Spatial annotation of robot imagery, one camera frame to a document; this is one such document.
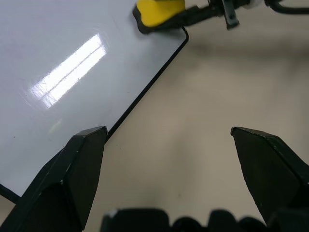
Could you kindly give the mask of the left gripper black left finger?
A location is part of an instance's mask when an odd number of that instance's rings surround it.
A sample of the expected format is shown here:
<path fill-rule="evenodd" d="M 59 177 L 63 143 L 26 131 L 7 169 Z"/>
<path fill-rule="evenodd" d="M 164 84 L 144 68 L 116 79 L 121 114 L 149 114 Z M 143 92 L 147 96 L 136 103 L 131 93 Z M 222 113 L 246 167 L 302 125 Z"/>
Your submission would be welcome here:
<path fill-rule="evenodd" d="M 83 130 L 47 162 L 0 232 L 82 232 L 98 188 L 106 127 Z"/>

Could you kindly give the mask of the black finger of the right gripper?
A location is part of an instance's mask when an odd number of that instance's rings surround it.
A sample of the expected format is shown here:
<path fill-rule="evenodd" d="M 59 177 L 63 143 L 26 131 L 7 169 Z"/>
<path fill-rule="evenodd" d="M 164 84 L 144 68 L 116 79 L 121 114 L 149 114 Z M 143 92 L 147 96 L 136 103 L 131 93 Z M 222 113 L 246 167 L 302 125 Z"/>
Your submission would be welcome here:
<path fill-rule="evenodd" d="M 185 9 L 167 21 L 168 27 L 186 27 L 197 24 L 201 21 L 213 17 L 224 16 L 225 10 L 223 5 L 213 5 L 199 8 L 193 6 Z"/>

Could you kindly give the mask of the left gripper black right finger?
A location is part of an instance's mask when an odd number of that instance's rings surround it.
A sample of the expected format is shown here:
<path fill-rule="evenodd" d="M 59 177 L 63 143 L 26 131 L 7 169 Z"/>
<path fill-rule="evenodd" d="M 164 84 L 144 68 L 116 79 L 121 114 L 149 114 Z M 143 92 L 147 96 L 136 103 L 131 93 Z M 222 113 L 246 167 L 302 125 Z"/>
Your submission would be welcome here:
<path fill-rule="evenodd" d="M 233 127 L 231 136 L 264 222 L 281 208 L 309 208 L 309 165 L 280 137 L 243 127 Z"/>

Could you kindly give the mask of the yellow eraser with black felt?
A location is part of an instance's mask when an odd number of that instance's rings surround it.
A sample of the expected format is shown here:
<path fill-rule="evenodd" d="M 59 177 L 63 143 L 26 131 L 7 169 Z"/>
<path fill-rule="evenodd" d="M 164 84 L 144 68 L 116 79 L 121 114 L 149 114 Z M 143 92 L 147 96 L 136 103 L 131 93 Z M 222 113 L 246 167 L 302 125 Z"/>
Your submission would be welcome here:
<path fill-rule="evenodd" d="M 184 11 L 185 0 L 137 0 L 132 13 L 139 32 L 150 34 L 180 28 Z"/>

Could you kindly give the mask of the white whiteboard with black frame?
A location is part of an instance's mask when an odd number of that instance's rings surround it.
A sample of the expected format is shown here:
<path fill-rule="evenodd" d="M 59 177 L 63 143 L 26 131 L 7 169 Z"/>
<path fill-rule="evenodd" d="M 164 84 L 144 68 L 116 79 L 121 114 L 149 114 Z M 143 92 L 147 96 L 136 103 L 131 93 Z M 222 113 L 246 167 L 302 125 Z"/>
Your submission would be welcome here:
<path fill-rule="evenodd" d="M 112 135 L 189 40 L 136 0 L 0 0 L 0 195 L 15 203 L 80 131 Z"/>

